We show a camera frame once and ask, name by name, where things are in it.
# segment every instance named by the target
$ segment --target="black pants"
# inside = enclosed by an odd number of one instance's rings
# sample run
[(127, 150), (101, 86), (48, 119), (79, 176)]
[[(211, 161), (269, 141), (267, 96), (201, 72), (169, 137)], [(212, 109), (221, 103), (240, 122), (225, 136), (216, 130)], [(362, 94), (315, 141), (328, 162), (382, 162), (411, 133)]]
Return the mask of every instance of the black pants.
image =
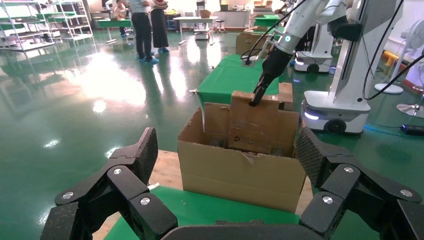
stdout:
[(167, 18), (162, 9), (156, 8), (150, 12), (151, 26), (153, 27), (153, 47), (165, 48), (168, 45)]
[(152, 60), (152, 26), (149, 16), (144, 12), (136, 12), (132, 15), (132, 24), (135, 28), (135, 44), (137, 53), (141, 59), (146, 58), (147, 62)]

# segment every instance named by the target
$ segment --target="person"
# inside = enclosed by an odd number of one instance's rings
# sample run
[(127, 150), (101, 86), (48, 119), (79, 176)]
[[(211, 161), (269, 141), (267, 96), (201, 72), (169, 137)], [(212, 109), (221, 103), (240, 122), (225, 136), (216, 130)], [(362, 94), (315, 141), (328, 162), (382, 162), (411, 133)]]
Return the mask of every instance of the person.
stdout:
[[(123, 3), (123, 0), (116, 0), (117, 7), (115, 7), (115, 10), (113, 11), (115, 13), (115, 17), (118, 20), (126, 19), (128, 15), (128, 10)], [(120, 26), (119, 27), (120, 36), (121, 38), (125, 38), (127, 35), (125, 34), (125, 27)]]
[(158, 53), (168, 53), (167, 19), (164, 10), (168, 8), (168, 2), (154, 0), (153, 10), (150, 12), (151, 25), (153, 27), (153, 47), (158, 48)]
[(157, 64), (159, 59), (152, 57), (152, 26), (149, 21), (150, 0), (129, 0), (132, 24), (135, 29), (137, 58), (141, 63)]

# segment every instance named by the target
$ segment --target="robotic arm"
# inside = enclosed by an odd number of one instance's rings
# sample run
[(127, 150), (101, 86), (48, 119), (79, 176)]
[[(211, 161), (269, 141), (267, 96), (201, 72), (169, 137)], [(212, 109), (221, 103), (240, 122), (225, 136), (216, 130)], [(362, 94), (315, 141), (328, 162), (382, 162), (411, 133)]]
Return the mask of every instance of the robotic arm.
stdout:
[(293, 57), (296, 45), (315, 22), (326, 24), (346, 14), (345, 0), (302, 0), (287, 22), (284, 33), (262, 63), (262, 73), (250, 102), (252, 107), (261, 102), (268, 86), (280, 76)]

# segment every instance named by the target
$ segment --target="black cable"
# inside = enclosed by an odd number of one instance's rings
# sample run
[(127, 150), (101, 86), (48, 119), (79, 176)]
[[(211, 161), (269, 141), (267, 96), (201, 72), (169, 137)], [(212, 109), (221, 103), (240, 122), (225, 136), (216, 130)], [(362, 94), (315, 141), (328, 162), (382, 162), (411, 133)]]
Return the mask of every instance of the black cable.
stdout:
[(383, 89), (381, 89), (379, 92), (377, 92), (376, 94), (374, 94), (374, 96), (366, 99), (366, 100), (372, 100), (375, 97), (377, 97), (378, 95), (380, 95), (381, 93), (383, 93), (387, 88), (389, 88), (394, 82), (396, 82), (396, 80), (398, 80), (398, 78), (400, 78), (404, 73), (406, 73), (410, 68), (412, 68), (412, 66), (414, 66), (416, 63), (418, 63), (421, 59), (424, 59), (424, 54), (419, 56), (417, 59), (415, 59), (413, 62), (411, 62), (408, 66), (406, 66), (402, 71), (400, 71), (385, 87), (383, 87)]
[[(253, 50), (257, 50), (255, 53), (253, 53), (253, 54), (252, 54), (252, 55), (254, 56), (254, 55), (258, 54), (258, 53), (262, 50), (262, 48), (255, 48), (255, 49), (253, 49)], [(247, 51), (245, 51), (245, 52), (243, 52), (243, 53), (241, 54), (241, 56), (243, 56), (243, 55), (247, 54), (249, 51), (250, 51), (250, 49), (249, 49), (249, 50), (247, 50)]]
[(380, 46), (382, 45), (383, 40), (384, 40), (384, 38), (385, 38), (385, 36), (386, 36), (387, 32), (388, 32), (388, 31), (389, 31), (389, 29), (392, 27), (392, 23), (393, 23), (393, 21), (395, 20), (396, 15), (398, 14), (399, 10), (401, 9), (401, 6), (402, 6), (402, 4), (403, 4), (403, 3), (404, 3), (404, 0), (400, 0), (400, 3), (399, 3), (399, 5), (397, 6), (396, 11), (394, 11), (394, 14), (393, 14), (393, 16), (391, 17), (390, 22), (388, 23), (388, 25), (387, 25), (387, 27), (386, 27), (386, 29), (385, 29), (384, 33), (383, 33), (383, 36), (381, 36), (380, 42), (378, 43), (378, 46), (377, 46), (377, 48), (375, 49), (374, 56), (372, 57), (371, 63), (370, 63), (370, 65), (369, 65), (369, 67), (368, 67), (368, 70), (366, 71), (365, 79), (364, 79), (364, 81), (363, 81), (363, 88), (362, 88), (362, 97), (363, 97), (363, 99), (365, 99), (365, 100), (372, 100), (373, 98), (377, 97), (377, 96), (378, 96), (378, 95), (380, 95), (382, 92), (384, 92), (384, 90), (386, 90), (388, 87), (390, 87), (390, 85), (392, 85), (392, 84), (394, 83), (394, 81), (390, 81), (390, 83), (389, 83), (389, 84), (387, 84), (387, 85), (386, 85), (386, 86), (385, 86), (385, 87), (384, 87), (381, 91), (379, 91), (379, 92), (378, 92), (376, 95), (374, 95), (373, 97), (368, 98), (368, 97), (366, 97), (366, 96), (365, 96), (365, 88), (366, 88), (366, 86), (367, 86), (367, 78), (368, 78), (368, 75), (370, 74), (371, 66), (374, 64), (374, 61), (376, 60), (377, 53), (378, 53), (378, 51), (379, 51), (379, 49), (380, 49)]
[[(366, 61), (368, 62), (368, 68), (371, 68), (371, 63), (370, 63), (370, 59), (369, 59), (369, 56), (370, 56), (370, 55), (368, 55), (367, 44), (365, 44), (364, 32), (363, 32), (363, 30), (362, 30), (362, 27), (360, 28), (360, 35), (361, 35), (361, 37), (362, 37), (363, 48), (365, 49), (365, 53), (366, 53)], [(376, 76), (374, 76), (373, 71), (371, 71), (371, 75), (372, 75), (372, 78), (373, 78), (373, 79), (375, 79), (375, 78), (376, 78)]]
[(272, 25), (268, 30), (266, 30), (266, 32), (264, 32), (259, 39), (254, 43), (253, 47), (250, 49), (249, 55), (247, 55), (247, 57), (243, 58), (242, 56), (240, 56), (240, 59), (246, 60), (246, 65), (250, 64), (250, 58), (252, 56), (252, 52), (253, 49), (256, 48), (256, 46), (258, 45), (258, 43), (271, 31), (271, 29), (275, 28), (276, 26), (278, 26), (284, 19), (286, 19), (288, 16), (290, 16), (290, 14), (292, 14), (296, 9), (298, 9), (304, 2), (306, 2), (306, 0), (303, 0), (302, 2), (300, 2), (297, 6), (295, 6), (292, 10), (290, 10), (286, 15), (284, 15), (280, 20), (278, 20), (274, 25)]
[(423, 80), (421, 79), (421, 66), (418, 66), (418, 78), (419, 78), (419, 81), (421, 82), (421, 84), (424, 86), (424, 82), (423, 82)]

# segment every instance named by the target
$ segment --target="table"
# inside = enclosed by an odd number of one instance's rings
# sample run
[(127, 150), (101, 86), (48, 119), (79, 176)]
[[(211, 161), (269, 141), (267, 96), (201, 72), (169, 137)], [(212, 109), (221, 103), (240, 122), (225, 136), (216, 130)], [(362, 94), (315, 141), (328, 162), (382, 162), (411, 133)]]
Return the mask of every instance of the table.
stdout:
[[(213, 225), (216, 220), (246, 223), (252, 219), (265, 224), (297, 224), (299, 216), (281, 210), (250, 205), (213, 196), (159, 186), (151, 191), (178, 219), (178, 226)], [(138, 240), (121, 217), (105, 240)]]
[(214, 21), (217, 19), (217, 16), (211, 16), (208, 18), (201, 18), (199, 16), (180, 16), (174, 18), (174, 20), (179, 20), (179, 33), (181, 34), (181, 42), (179, 42), (179, 45), (182, 45), (186, 43), (186, 41), (183, 38), (183, 27), (182, 24), (212, 24), (212, 36), (211, 36), (211, 42), (210, 45), (213, 45), (214, 42)]
[(254, 25), (272, 27), (276, 22), (278, 22), (278, 20), (280, 20), (280, 17), (277, 15), (265, 15), (262, 17), (255, 17)]
[(249, 11), (216, 11), (215, 17), (224, 20), (226, 28), (246, 28), (249, 26)]
[(107, 44), (111, 44), (116, 42), (116, 39), (112, 39), (111, 30), (109, 28), (120, 28), (120, 27), (131, 27), (131, 20), (129, 19), (121, 19), (116, 21), (111, 21), (110, 19), (102, 19), (97, 21), (99, 28), (106, 28), (107, 34), (109, 34), (109, 40), (106, 41)]
[[(221, 62), (197, 88), (200, 103), (230, 104), (233, 91), (253, 93), (262, 72), (262, 61), (254, 67), (243, 67), (239, 54), (223, 57)], [(278, 81), (272, 81), (266, 90), (267, 95), (279, 94)]]

